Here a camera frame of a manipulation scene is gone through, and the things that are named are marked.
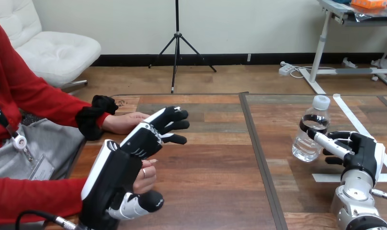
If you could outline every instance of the wooden table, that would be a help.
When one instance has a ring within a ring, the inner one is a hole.
[[[316,183],[312,173],[341,173],[342,167],[326,165],[323,157],[304,163],[291,153],[299,119],[313,96],[240,93],[114,98],[119,105],[117,115],[152,114],[179,105],[188,110],[191,122],[188,130],[176,132],[187,137],[186,145],[166,144],[153,157],[159,160],[155,190],[163,194],[164,207],[121,222],[120,230],[336,229],[329,206],[338,183]],[[374,96],[342,98],[387,148],[385,104]],[[330,114],[331,130],[354,130],[334,101]],[[120,142],[124,136],[105,134],[87,142],[71,178],[88,176],[107,138]],[[387,183],[378,187],[387,191]],[[387,201],[378,199],[377,208],[387,220]]]

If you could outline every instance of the water bottle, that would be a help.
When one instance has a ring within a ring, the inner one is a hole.
[[[307,109],[299,122],[298,136],[292,145],[292,154],[298,159],[311,162],[318,158],[322,146],[308,137],[306,130],[314,128],[326,134],[330,124],[328,108],[330,99],[323,95],[315,96],[312,107]]]

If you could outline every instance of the black tripod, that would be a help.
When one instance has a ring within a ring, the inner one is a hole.
[[[189,42],[182,36],[182,34],[180,33],[180,19],[179,19],[179,9],[178,9],[178,0],[175,0],[175,19],[176,19],[176,24],[177,24],[177,33],[174,34],[174,37],[171,39],[170,42],[168,42],[168,44],[165,46],[165,48],[161,51],[160,54],[158,54],[158,56],[156,57],[155,61],[150,64],[148,66],[148,68],[151,68],[156,62],[157,60],[159,59],[159,57],[162,55],[162,53],[164,53],[164,51],[170,46],[170,44],[174,41],[174,39],[176,39],[176,44],[175,44],[175,58],[174,58],[174,72],[172,74],[172,85],[171,85],[171,93],[174,93],[174,83],[175,83],[175,74],[177,72],[177,66],[178,66],[178,59],[180,59],[180,38],[186,43],[189,45],[189,47],[195,51],[195,53],[201,58],[201,60],[208,66],[210,66],[210,68],[213,69],[214,72],[216,72],[216,69],[213,68],[213,66],[209,65],[206,61],[205,61],[205,58],[198,52],[196,51],[196,49],[191,45],[189,44]]]

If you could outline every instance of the robotic hand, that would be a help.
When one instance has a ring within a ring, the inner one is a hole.
[[[341,230],[387,230],[372,195],[387,199],[374,189],[383,166],[385,147],[357,132],[337,131],[328,136],[310,128],[308,136],[321,145],[328,164],[345,167],[336,188],[331,211]]]
[[[82,211],[77,230],[115,229],[119,220],[134,219],[159,210],[162,195],[133,193],[133,183],[146,159],[166,142],[185,144],[186,138],[168,133],[187,129],[186,110],[163,108],[138,124],[120,145],[105,140],[81,192]]]

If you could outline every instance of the white leather chair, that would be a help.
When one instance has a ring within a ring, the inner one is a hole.
[[[32,0],[0,0],[0,24],[28,67],[49,84],[66,88],[100,55],[92,38],[43,31]]]

